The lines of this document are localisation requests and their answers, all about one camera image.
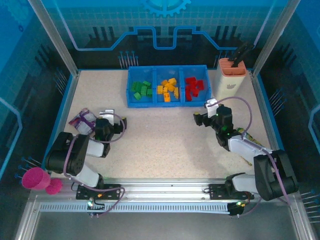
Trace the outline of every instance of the plastic block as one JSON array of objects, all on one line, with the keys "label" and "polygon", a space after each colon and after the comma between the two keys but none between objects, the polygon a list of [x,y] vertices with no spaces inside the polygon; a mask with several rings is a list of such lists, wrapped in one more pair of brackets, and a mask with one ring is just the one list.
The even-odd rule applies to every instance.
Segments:
[{"label": "plastic block", "polygon": [[133,96],[135,97],[135,99],[140,100],[141,99],[141,95],[140,93],[136,92],[135,94],[133,94]]},{"label": "plastic block", "polygon": [[167,83],[168,83],[167,80],[163,80],[163,81],[161,82],[161,85],[162,85],[162,86],[165,86]]},{"label": "plastic block", "polygon": [[142,87],[141,87],[141,96],[147,96],[147,90],[148,90],[148,87],[147,86],[145,86],[145,85],[143,85]]},{"label": "plastic block", "polygon": [[135,91],[136,91],[136,85],[137,85],[137,82],[134,81],[134,82],[132,83],[132,86],[131,86],[131,89],[130,89],[131,92],[135,92]]},{"label": "plastic block", "polygon": [[191,89],[192,96],[198,97],[200,90],[198,88]]},{"label": "plastic block", "polygon": [[163,97],[164,97],[164,102],[165,102],[165,103],[171,102],[171,100],[170,100],[170,93],[164,93],[164,94],[163,94]]},{"label": "plastic block", "polygon": [[157,94],[163,94],[164,93],[164,86],[158,85],[156,88],[156,93]]},{"label": "plastic block", "polygon": [[170,78],[169,81],[168,81],[172,86],[175,86],[177,85],[177,80],[173,77],[173,78]]},{"label": "plastic block", "polygon": [[173,92],[175,90],[175,87],[172,86],[170,83],[167,83],[165,86],[168,88],[168,91],[170,92]]},{"label": "plastic block", "polygon": [[175,96],[176,99],[179,99],[179,88],[178,88],[178,87],[176,87],[176,88],[174,89],[173,94],[174,94],[174,96]]},{"label": "plastic block", "polygon": [[143,83],[144,85],[146,85],[148,88],[151,87],[151,82],[143,81],[142,83]]},{"label": "plastic block", "polygon": [[197,79],[194,77],[194,76],[192,76],[192,77],[187,77],[186,79],[185,79],[185,82],[187,83],[187,84],[191,84],[192,82],[196,82],[197,81]]},{"label": "plastic block", "polygon": [[193,81],[189,84],[190,89],[195,89],[197,87],[197,81]]},{"label": "plastic block", "polygon": [[135,91],[136,91],[137,93],[141,93],[141,88],[142,88],[142,86],[143,86],[142,82],[137,82],[137,83],[135,84]]},{"label": "plastic block", "polygon": [[187,100],[189,102],[192,101],[191,93],[187,89],[185,90],[185,100]]},{"label": "plastic block", "polygon": [[148,90],[146,91],[146,96],[149,97],[149,98],[152,97],[152,89],[148,89]]},{"label": "plastic block", "polygon": [[197,81],[196,87],[197,87],[200,91],[205,90],[204,81],[203,81],[203,80]]}]

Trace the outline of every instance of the pen holder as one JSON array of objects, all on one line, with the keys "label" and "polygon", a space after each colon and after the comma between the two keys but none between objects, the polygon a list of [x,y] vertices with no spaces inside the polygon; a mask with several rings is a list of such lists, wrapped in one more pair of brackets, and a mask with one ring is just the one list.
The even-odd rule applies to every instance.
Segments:
[{"label": "pen holder", "polygon": [[244,61],[241,61],[238,67],[231,67],[233,63],[228,61],[228,58],[221,58],[218,61],[212,84],[212,93],[217,100],[234,96],[247,75]]}]

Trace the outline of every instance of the red block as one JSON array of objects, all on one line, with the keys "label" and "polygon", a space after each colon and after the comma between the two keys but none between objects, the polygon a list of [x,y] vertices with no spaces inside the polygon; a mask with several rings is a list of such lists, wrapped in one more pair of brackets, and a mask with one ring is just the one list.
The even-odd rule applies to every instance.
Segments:
[{"label": "red block", "polygon": [[191,82],[189,86],[191,89],[195,89],[197,87],[197,81]]},{"label": "red block", "polygon": [[187,90],[187,89],[185,90],[185,99],[186,99],[187,101],[189,101],[189,102],[192,101],[191,93],[190,93],[190,91]]},{"label": "red block", "polygon": [[193,88],[193,89],[191,89],[191,92],[192,92],[192,96],[197,98],[200,90],[198,88]]},{"label": "red block", "polygon": [[187,84],[191,84],[191,83],[196,82],[196,81],[197,81],[197,79],[196,79],[194,76],[192,76],[192,77],[187,77],[187,78],[185,79],[185,82],[186,82]]},{"label": "red block", "polygon": [[200,91],[205,90],[205,86],[204,86],[204,81],[203,80],[197,81],[196,86]]}]

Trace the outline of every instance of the black mounting bracket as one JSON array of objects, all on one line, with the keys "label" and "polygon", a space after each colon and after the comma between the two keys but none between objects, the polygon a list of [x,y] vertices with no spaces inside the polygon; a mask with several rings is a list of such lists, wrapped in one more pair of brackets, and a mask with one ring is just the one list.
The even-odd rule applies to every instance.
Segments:
[{"label": "black mounting bracket", "polygon": [[[120,184],[105,184],[102,189],[113,189],[121,187]],[[96,200],[118,200],[120,198],[120,190],[113,191],[93,191],[84,186],[78,185],[76,191],[75,199],[77,200],[89,200],[94,198]]]}]

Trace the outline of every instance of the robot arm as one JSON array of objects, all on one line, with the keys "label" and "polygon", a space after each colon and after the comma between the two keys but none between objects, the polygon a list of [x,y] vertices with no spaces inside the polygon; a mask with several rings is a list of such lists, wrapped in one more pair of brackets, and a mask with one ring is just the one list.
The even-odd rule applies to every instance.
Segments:
[{"label": "robot arm", "polygon": [[209,99],[204,105],[207,113],[196,112],[193,115],[195,123],[198,126],[212,127],[219,145],[251,163],[255,173],[254,175],[238,173],[227,177],[225,187],[229,196],[232,198],[235,193],[250,192],[259,194],[266,201],[283,196],[270,159],[263,150],[275,160],[286,193],[298,191],[297,179],[287,154],[283,150],[272,151],[266,147],[256,147],[254,142],[242,138],[234,129],[232,110],[223,104],[212,106],[216,102],[215,98]]},{"label": "robot arm", "polygon": [[[95,135],[97,141],[109,142],[114,134],[120,134],[127,128],[127,120],[114,123],[113,109],[100,112],[101,118],[95,122]],[[61,132],[54,141],[45,159],[45,168],[57,174],[62,174],[70,143],[74,139],[72,133]],[[110,151],[110,143],[101,143],[90,139],[89,135],[80,134],[73,144],[66,166],[66,173],[75,181],[91,188],[103,189],[103,176],[87,166],[86,156],[105,158]]]}]

